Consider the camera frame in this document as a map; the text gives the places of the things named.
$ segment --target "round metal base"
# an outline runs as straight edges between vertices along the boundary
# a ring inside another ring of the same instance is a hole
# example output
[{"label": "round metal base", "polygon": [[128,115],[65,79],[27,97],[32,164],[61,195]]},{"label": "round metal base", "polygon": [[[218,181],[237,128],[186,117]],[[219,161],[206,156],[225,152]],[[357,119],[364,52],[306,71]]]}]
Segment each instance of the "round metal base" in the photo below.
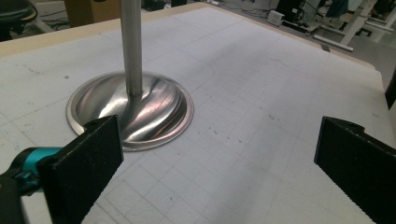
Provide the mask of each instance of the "round metal base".
[{"label": "round metal base", "polygon": [[118,115],[124,151],[150,149],[179,136],[193,115],[189,93],[173,79],[149,72],[143,72],[142,89],[140,96],[129,96],[123,72],[93,78],[71,96],[67,119],[81,134],[85,123]]}]

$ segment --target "black chair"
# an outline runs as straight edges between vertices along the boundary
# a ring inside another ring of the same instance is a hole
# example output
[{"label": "black chair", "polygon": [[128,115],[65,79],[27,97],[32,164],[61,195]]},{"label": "black chair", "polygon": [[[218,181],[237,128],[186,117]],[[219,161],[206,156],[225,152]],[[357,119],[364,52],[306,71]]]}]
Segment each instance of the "black chair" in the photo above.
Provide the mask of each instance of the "black chair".
[{"label": "black chair", "polygon": [[28,0],[0,0],[0,42],[12,39],[10,31],[20,35],[36,17],[37,9]]}]

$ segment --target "tabletop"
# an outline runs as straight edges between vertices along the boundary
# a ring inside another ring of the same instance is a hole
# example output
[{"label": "tabletop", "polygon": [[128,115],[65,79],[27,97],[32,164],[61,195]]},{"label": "tabletop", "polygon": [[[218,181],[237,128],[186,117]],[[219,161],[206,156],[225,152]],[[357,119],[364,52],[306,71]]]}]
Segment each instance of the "tabletop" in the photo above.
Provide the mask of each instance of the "tabletop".
[{"label": "tabletop", "polygon": [[[189,91],[191,125],[167,145],[124,153],[83,223],[372,223],[314,156],[323,116],[395,147],[380,73],[204,4],[173,10],[144,20],[143,69]],[[1,173],[27,147],[73,140],[71,94],[123,70],[119,25],[102,24],[0,48]],[[23,201],[32,223],[50,223],[43,194]]]}]

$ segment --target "brown box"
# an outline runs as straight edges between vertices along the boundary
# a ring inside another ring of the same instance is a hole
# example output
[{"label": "brown box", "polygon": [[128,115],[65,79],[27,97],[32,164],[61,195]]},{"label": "brown box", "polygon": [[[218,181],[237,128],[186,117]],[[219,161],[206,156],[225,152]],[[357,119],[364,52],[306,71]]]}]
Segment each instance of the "brown box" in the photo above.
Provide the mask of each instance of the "brown box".
[{"label": "brown box", "polygon": [[70,26],[88,25],[120,17],[120,0],[64,0]]}]

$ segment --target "metal pole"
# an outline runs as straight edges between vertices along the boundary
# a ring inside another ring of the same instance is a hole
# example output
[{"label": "metal pole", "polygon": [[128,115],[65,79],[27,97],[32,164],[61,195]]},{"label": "metal pole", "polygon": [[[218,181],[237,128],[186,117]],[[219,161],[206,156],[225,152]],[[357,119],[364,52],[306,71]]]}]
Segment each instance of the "metal pole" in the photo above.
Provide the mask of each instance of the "metal pole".
[{"label": "metal pole", "polygon": [[131,96],[142,93],[141,1],[120,0],[122,48],[126,91]]}]

